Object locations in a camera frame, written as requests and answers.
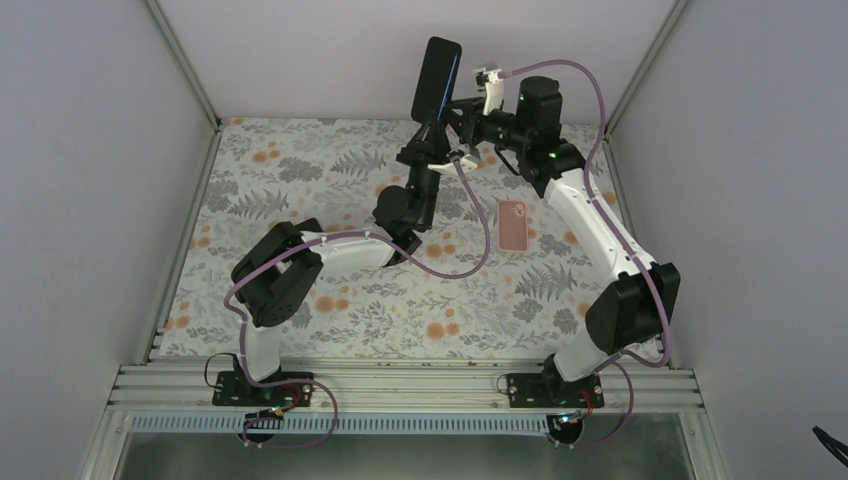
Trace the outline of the pink phone case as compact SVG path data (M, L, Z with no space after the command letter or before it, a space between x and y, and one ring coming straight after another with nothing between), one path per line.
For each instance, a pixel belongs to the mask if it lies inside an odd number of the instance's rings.
M527 208L523 202L501 200L498 203L497 237L501 251L522 253L528 249Z

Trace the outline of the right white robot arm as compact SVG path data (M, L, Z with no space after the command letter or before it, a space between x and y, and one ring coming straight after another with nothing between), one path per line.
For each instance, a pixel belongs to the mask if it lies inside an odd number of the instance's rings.
M588 160L561 136L561 109L558 82L533 76L521 81L513 113L487 97L453 100L444 112L461 142L514 153L518 174L564 219L606 283L583 330L543 364L541 391L555 407L570 404L579 381L629 355L630 346L667 333L681 281L673 264L657 263L615 217Z

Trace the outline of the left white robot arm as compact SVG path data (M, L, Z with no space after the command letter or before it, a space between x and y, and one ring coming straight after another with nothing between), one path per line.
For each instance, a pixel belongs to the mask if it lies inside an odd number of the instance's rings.
M301 307L322 274L396 265L431 229L450 144L444 125L425 121L396 159L409 169L405 186L381 191L373 223L331 233L314 219L276 225L231 272L235 299L250 314L234 365L239 392L255 405L270 402L281 378L282 325Z

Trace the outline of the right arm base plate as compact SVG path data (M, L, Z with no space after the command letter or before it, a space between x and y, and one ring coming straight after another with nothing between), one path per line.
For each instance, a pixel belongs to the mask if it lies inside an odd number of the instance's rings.
M542 373L509 373L506 390L511 408L577 409L605 406L603 387L598 375L565 382Z

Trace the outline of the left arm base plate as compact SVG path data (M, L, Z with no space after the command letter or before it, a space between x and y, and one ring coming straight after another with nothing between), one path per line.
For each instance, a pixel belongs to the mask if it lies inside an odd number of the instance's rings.
M222 371L218 374L211 403L214 406L256 408L309 407L312 387L303 379L313 380L311 372L281 371L266 382L298 379L287 386L255 387L247 382L241 371Z

